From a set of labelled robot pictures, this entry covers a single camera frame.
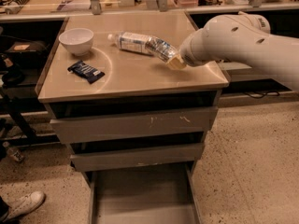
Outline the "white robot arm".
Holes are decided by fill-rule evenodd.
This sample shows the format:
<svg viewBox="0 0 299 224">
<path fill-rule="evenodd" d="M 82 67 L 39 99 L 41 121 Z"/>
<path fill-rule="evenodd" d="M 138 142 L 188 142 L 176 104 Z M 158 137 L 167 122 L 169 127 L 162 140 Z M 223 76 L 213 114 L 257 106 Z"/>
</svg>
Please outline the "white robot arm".
<svg viewBox="0 0 299 224">
<path fill-rule="evenodd" d="M 246 64 L 290 90 L 299 91 L 299 39 L 272 35 L 263 16 L 216 16 L 190 34 L 166 64 L 181 69 L 218 60 Z"/>
</svg>

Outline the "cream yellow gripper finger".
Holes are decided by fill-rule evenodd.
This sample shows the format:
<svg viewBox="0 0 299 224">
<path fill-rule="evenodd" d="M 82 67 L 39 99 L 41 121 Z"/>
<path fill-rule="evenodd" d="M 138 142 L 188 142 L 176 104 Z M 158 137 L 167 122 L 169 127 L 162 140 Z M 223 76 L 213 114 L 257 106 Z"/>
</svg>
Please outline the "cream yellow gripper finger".
<svg viewBox="0 0 299 224">
<path fill-rule="evenodd" d="M 176 55 L 169 59 L 166 63 L 167 67 L 172 70 L 180 70 L 186 67 L 186 63 L 182 60 L 179 55 Z"/>
</svg>

